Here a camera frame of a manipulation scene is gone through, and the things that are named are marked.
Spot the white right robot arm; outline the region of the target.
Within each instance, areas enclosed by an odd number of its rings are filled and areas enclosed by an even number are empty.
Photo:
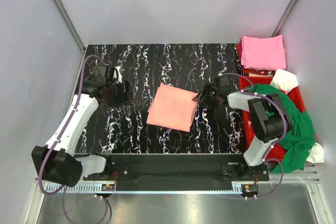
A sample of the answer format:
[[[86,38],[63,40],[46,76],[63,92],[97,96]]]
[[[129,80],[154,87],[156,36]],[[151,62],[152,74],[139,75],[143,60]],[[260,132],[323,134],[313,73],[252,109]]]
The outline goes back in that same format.
[[[234,90],[230,76],[249,82],[249,86]],[[276,143],[292,129],[291,118],[277,93],[258,94],[249,92],[254,84],[247,76],[225,73],[207,83],[193,101],[198,106],[214,110],[219,106],[246,111],[250,115],[254,138],[243,154],[244,164],[238,167],[239,176],[250,180],[257,174],[257,166],[266,161],[266,156]]]

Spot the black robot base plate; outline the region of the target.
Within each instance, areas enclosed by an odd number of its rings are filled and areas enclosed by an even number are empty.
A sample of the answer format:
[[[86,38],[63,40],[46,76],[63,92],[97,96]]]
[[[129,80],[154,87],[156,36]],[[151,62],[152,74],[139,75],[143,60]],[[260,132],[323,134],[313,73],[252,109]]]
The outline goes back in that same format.
[[[98,183],[212,185],[267,182],[265,165],[249,168],[242,154],[112,154],[108,178],[87,176]]]

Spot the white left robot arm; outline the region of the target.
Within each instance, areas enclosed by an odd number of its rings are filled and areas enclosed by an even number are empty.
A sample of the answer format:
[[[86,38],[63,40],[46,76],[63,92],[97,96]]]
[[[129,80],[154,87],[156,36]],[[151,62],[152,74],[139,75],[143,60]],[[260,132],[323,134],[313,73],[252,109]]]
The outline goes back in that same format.
[[[113,175],[108,155],[88,154],[78,158],[74,155],[85,126],[100,104],[112,108],[134,104],[130,82],[122,73],[120,66],[98,64],[88,80],[80,78],[78,92],[58,129],[44,146],[32,150],[40,185],[48,181],[73,187],[87,176],[107,180]]]

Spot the salmon pink t shirt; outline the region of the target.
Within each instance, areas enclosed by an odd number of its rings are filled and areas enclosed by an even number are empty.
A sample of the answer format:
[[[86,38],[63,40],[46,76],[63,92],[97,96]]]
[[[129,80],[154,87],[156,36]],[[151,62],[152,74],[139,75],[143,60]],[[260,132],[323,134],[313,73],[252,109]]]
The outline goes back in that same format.
[[[148,109],[146,123],[189,132],[195,118],[196,93],[161,83]]]

